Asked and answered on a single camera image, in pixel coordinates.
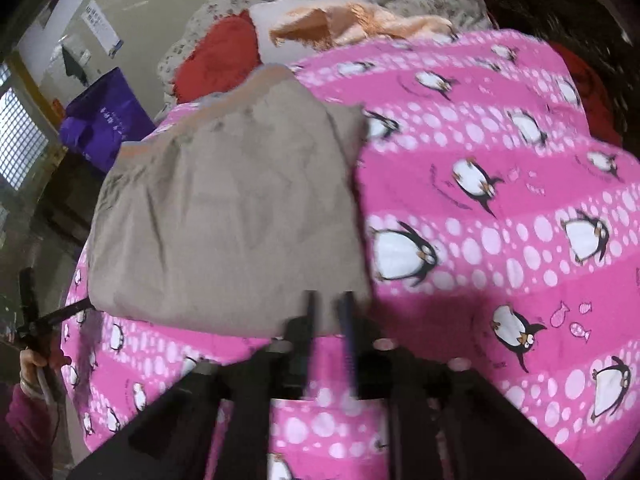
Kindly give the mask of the person's left hand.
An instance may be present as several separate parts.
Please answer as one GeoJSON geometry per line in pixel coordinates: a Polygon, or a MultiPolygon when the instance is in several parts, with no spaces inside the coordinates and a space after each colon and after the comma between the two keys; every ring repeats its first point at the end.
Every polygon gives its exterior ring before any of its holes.
{"type": "Polygon", "coordinates": [[[72,360],[61,349],[53,349],[45,358],[32,349],[20,352],[20,387],[32,399],[49,402],[52,399],[52,387],[46,377],[46,371],[58,372],[72,360]]]}

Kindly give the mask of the magenta sleeve forearm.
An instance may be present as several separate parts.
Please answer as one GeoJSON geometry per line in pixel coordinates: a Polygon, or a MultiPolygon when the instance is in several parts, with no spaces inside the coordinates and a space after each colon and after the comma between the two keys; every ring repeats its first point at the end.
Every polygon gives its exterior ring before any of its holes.
{"type": "Polygon", "coordinates": [[[52,419],[19,384],[1,385],[1,477],[52,479],[52,419]]]}

